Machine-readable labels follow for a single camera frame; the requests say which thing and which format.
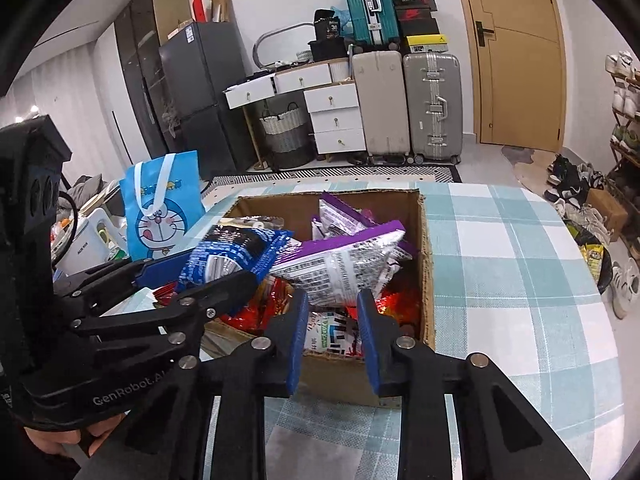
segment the cable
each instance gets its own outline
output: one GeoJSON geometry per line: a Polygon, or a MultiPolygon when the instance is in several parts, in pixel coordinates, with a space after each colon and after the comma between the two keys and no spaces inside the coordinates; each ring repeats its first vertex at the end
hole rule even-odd
{"type": "Polygon", "coordinates": [[[62,250],[58,253],[58,256],[56,256],[55,258],[53,258],[53,261],[51,262],[51,267],[53,267],[54,269],[56,268],[56,265],[59,264],[60,260],[62,259],[62,257],[66,254],[66,252],[69,250],[69,247],[71,247],[71,244],[74,241],[74,238],[76,238],[76,229],[78,228],[78,206],[76,206],[76,202],[74,202],[74,199],[72,199],[68,193],[65,193],[64,191],[60,190],[58,192],[58,196],[64,198],[65,200],[67,200],[70,204],[71,204],[71,209],[73,209],[74,211],[74,222],[71,225],[71,234],[69,235],[69,237],[66,239],[66,243],[65,246],[62,248],[62,250]]]}

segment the white drawer cabinet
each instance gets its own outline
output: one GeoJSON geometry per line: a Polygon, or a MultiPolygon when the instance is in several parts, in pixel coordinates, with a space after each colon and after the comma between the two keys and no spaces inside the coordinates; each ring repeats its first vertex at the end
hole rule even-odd
{"type": "Polygon", "coordinates": [[[367,149],[362,128],[315,133],[318,153],[362,152],[367,149]]]}
{"type": "Polygon", "coordinates": [[[332,82],[328,64],[277,72],[274,80],[278,94],[302,90],[311,86],[326,85],[332,82]]]}
{"type": "Polygon", "coordinates": [[[360,106],[355,83],[307,90],[305,101],[306,109],[310,112],[360,106]]]}
{"type": "Polygon", "coordinates": [[[225,91],[226,102],[229,103],[229,108],[238,108],[239,106],[253,103],[255,101],[261,101],[273,97],[275,92],[273,90],[273,76],[266,75],[253,79],[231,87],[225,91]]]}
{"type": "Polygon", "coordinates": [[[339,110],[313,112],[311,114],[311,123],[315,132],[353,130],[362,128],[362,117],[358,107],[341,108],[339,110]]]}

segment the doraemon bag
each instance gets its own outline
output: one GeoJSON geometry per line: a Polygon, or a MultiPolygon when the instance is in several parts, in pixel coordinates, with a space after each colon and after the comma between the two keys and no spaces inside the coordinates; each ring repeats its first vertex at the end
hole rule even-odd
{"type": "Polygon", "coordinates": [[[169,153],[139,162],[120,181],[133,260],[162,258],[204,215],[198,153],[169,153]]]}

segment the cardboard box on floor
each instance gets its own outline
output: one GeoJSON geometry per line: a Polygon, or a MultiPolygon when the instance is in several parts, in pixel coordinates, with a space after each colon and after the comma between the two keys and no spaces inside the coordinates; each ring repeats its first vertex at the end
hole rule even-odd
{"type": "MultiPolygon", "coordinates": [[[[405,239],[419,251],[415,268],[422,294],[420,338],[434,348],[433,256],[424,213],[424,199],[417,190],[376,190],[334,193],[356,209],[373,212],[377,222],[399,220],[405,239]]],[[[296,240],[311,240],[310,218],[318,214],[319,192],[239,198],[225,217],[280,216],[296,240]]],[[[203,338],[206,351],[228,354],[253,336],[218,320],[207,323],[203,338]]],[[[338,402],[367,406],[397,406],[398,400],[379,399],[372,391],[361,358],[305,350],[299,391],[338,402]]]]}
{"type": "Polygon", "coordinates": [[[590,189],[587,204],[596,208],[607,219],[604,225],[609,231],[613,231],[611,241],[615,242],[628,219],[626,209],[605,189],[590,189]]]}

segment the checkered tablecloth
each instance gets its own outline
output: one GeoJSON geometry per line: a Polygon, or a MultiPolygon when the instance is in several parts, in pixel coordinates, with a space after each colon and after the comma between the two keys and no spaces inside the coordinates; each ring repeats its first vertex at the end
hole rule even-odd
{"type": "MultiPolygon", "coordinates": [[[[476,351],[489,355],[591,478],[611,478],[620,465],[624,428],[618,353],[593,279],[556,212],[525,189],[405,184],[392,187],[417,188],[426,200],[436,351],[460,358],[476,351]]],[[[240,190],[213,205],[176,250],[194,246],[237,195],[367,186],[328,182],[311,189],[281,184],[240,190]]],[[[460,478],[454,413],[447,402],[460,478]]],[[[396,478],[398,410],[295,396],[268,399],[265,419],[270,480],[396,478]]]]}

